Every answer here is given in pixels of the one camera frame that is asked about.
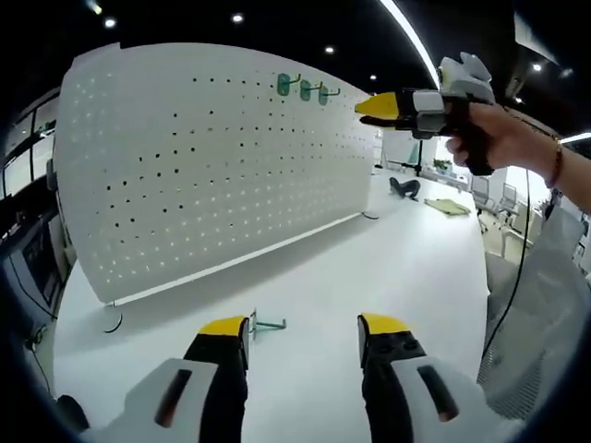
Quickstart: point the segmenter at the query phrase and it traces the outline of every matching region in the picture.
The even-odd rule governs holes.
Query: black ceiling
[[[123,46],[155,42],[215,42],[278,54],[314,66],[367,92],[401,87],[429,88],[430,77],[414,48],[378,0],[277,2],[268,0],[190,2],[125,2],[98,0],[95,15],[85,0],[15,3],[10,28],[2,29],[5,68],[3,122],[54,86],[72,58],[110,42]],[[589,88],[582,81],[590,66],[571,48],[572,30],[552,25],[555,11],[542,2],[519,0],[517,9],[534,31],[574,75],[559,80],[561,68],[525,75],[541,56],[514,42],[513,2],[398,0],[437,65],[445,55],[478,54],[493,75],[500,101],[531,114],[561,133],[585,127],[589,107],[582,103]],[[230,15],[244,14],[243,23]],[[103,19],[117,19],[113,30]],[[332,45],[333,55],[324,53]],[[371,81],[374,74],[377,81]],[[513,77],[522,76],[523,105],[504,97]]]

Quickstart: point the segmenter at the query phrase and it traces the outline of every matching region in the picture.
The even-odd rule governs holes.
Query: hand
[[[487,153],[491,168],[529,167],[530,148],[537,144],[537,138],[541,136],[530,126],[509,115],[499,105],[481,103],[470,104],[470,120],[491,137]],[[462,140],[454,137],[447,142],[446,147],[453,154],[453,161],[464,166],[468,153],[460,150],[461,144]]]

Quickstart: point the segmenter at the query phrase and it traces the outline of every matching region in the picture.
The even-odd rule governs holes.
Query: white pegboard
[[[341,89],[321,106],[301,74]],[[105,303],[365,209],[367,94],[271,54],[175,43],[78,57],[62,85],[55,169],[80,265]]]

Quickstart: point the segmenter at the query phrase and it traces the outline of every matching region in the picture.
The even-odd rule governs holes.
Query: forearm
[[[540,134],[536,138],[523,166],[549,181],[556,168],[557,142]],[[591,161],[562,148],[562,168],[556,187],[579,208],[591,211]]]

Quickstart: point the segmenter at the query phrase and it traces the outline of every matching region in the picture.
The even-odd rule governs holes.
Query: bracelet
[[[552,173],[552,178],[546,182],[547,188],[552,188],[558,182],[559,177],[561,176],[562,172],[562,145],[560,143],[556,144],[556,160],[554,161],[554,172]]]

